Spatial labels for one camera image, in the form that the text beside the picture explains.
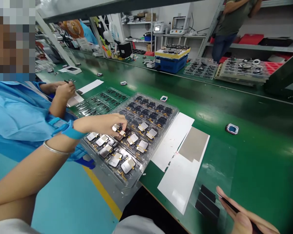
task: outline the orange fan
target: orange fan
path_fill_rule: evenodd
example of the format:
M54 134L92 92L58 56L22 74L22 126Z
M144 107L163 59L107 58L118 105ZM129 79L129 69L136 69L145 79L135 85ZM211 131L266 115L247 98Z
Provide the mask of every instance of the orange fan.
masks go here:
M66 31L70 34L72 38L84 37L84 30L79 22L79 20L68 20L63 22Z

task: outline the person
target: person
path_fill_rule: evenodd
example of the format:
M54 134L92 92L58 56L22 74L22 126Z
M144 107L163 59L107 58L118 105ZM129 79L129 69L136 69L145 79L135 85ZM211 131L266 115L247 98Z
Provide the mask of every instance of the person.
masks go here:
M247 17L253 17L260 9L262 0L229 0L216 31L212 57L219 63L236 38Z
M87 116L74 121L72 128L81 134L97 132L118 136L112 126L121 124L125 130L127 120L118 113ZM0 234L38 234L30 227L37 193L53 178L74 151L79 139L71 138L62 132L22 160L0 181ZM247 211L217 187L217 192L241 212L234 213L226 203L221 204L234 220L232 234L252 234L252 220L264 234L277 234L279 231L269 222ZM151 219L133 215L116 225L114 234L164 234Z
M47 95L55 93L52 101ZM0 153L17 162L50 139L56 117L65 121L76 117L66 111L68 100L75 94L72 82L0 82ZM86 154L81 145L69 161Z
M82 21L80 20L75 20L75 21L78 21L84 31L84 35L83 36L80 36L80 37L85 37L87 39L88 42L91 42L95 45L98 44L97 42L97 39L95 38L94 34L92 33L92 31L90 30L90 28L88 28L87 25L85 25ZM68 34L69 34L69 31L67 30L67 21L60 21L58 22L58 26L62 29L62 30L65 30Z

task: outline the silver bracelet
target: silver bracelet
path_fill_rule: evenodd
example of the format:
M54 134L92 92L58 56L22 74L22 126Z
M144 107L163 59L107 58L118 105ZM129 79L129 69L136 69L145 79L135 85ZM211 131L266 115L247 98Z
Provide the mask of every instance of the silver bracelet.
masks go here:
M48 150L50 150L50 151L53 152L53 153L58 153L58 154L63 154L63 155L69 155L69 154L72 154L72 153L75 152L75 150L74 150L73 152L61 152L61 151L58 151L58 150L52 149L51 147L49 147L49 146L47 145L47 141L48 141L48 140L45 140L45 141L43 142L43 145L44 145L44 147L46 147Z

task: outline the jeans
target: jeans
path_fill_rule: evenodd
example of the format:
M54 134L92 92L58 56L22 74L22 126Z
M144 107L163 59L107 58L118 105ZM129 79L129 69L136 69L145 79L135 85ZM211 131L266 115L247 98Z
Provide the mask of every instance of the jeans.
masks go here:
M229 36L216 36L212 51L213 60L219 63L219 60L223 55L228 51L229 47L231 46L232 42L235 40L237 33L234 33Z

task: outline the blue wristband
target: blue wristband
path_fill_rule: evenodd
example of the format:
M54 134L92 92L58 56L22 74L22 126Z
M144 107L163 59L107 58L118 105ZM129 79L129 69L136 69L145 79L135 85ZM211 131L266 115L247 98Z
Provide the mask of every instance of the blue wristband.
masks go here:
M73 129L73 121L68 122L67 128L62 131L62 134L68 136L69 138L79 140L87 135L87 133L81 133Z

